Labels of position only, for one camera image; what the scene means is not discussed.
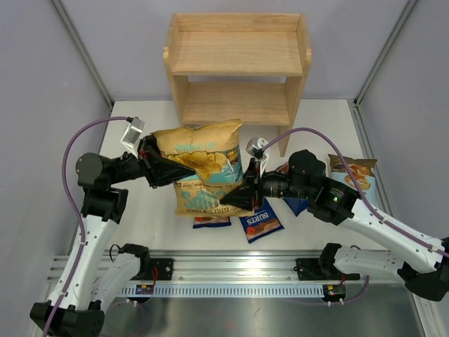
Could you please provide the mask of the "large yellow kettle chips bag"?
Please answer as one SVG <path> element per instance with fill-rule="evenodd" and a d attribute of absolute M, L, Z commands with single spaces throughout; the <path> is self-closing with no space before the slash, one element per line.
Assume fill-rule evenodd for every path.
<path fill-rule="evenodd" d="M 253 212 L 220 203 L 243 182 L 239 148 L 241 120 L 230 119 L 198 128 L 179 127 L 153 132 L 162 157 L 194 169 L 174 183 L 182 217 L 249 216 Z"/>

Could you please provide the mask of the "light blue cassava chips bag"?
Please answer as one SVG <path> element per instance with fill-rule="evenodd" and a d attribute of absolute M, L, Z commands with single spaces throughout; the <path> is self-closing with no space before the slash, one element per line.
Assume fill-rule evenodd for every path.
<path fill-rule="evenodd" d="M 330 164 L 330 177 L 334 180 L 340 181 L 354 190 L 356 186 L 352 181 L 350 175 L 342 163 L 342 160 L 336 154 L 328 154 Z M 356 179 L 359 187 L 366 196 L 366 199 L 377 207 L 377 188 L 375 177 L 376 159 L 353 159 L 345 157 L 351 174 Z"/>

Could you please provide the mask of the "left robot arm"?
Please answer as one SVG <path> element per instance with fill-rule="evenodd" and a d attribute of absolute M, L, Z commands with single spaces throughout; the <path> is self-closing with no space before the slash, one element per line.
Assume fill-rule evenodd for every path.
<path fill-rule="evenodd" d="M 194 174 L 194 169 L 163 157 L 154 136 L 145 136 L 135 154 L 108 158 L 86 153 L 76 163 L 83 188 L 77 208 L 78 239 L 58 284 L 43 303 L 32 306 L 30 317 L 44 336 L 99 336 L 105 313 L 119 291 L 133 279 L 156 281 L 159 271 L 149 249 L 137 244 L 119 248 L 111 267 L 96 276 L 106 245 L 126 208 L 128 190 L 117 183 L 145 178 L 152 188 L 171 185 Z"/>

